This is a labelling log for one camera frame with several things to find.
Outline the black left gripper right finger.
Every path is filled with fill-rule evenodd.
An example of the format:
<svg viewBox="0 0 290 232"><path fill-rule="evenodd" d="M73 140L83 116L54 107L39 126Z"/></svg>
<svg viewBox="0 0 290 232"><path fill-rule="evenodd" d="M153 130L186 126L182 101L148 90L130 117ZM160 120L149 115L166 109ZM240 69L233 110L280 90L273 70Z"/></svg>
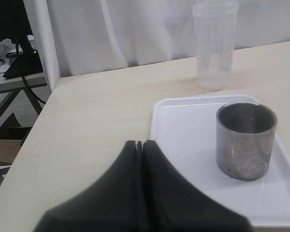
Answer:
<svg viewBox="0 0 290 232"><path fill-rule="evenodd" d="M142 184L152 232L252 232L249 220L194 187L155 141L142 152Z"/></svg>

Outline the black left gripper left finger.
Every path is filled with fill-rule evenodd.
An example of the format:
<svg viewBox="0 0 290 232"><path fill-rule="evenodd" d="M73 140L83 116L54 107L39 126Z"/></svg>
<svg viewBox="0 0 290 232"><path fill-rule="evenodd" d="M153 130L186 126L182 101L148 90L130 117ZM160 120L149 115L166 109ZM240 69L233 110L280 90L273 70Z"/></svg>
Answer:
<svg viewBox="0 0 290 232"><path fill-rule="evenodd" d="M141 142L127 141L89 188L45 212L36 232L143 232Z"/></svg>

